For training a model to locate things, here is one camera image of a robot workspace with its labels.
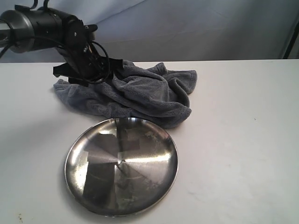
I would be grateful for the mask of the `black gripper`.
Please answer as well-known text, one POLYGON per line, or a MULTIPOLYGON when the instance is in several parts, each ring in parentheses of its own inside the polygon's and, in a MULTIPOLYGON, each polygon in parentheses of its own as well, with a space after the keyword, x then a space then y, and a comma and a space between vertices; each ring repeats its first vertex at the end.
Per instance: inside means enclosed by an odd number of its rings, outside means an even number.
POLYGON ((124 70, 123 60, 108 56, 97 42, 88 41, 83 47, 62 47, 65 63, 53 67, 55 77, 68 77, 70 81, 105 81, 110 73, 124 70))

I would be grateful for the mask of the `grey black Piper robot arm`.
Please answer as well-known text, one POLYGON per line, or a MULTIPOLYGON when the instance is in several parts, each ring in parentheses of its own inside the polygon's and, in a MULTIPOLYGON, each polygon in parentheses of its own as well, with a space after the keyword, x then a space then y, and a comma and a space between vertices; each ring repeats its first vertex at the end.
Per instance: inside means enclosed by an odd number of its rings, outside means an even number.
POLYGON ((56 49, 65 63, 53 68, 55 77, 67 77, 69 83, 88 86, 100 84, 123 69, 121 59, 112 59, 96 50, 96 24, 48 7, 48 1, 38 8, 15 5, 0 16, 0 54, 56 49))

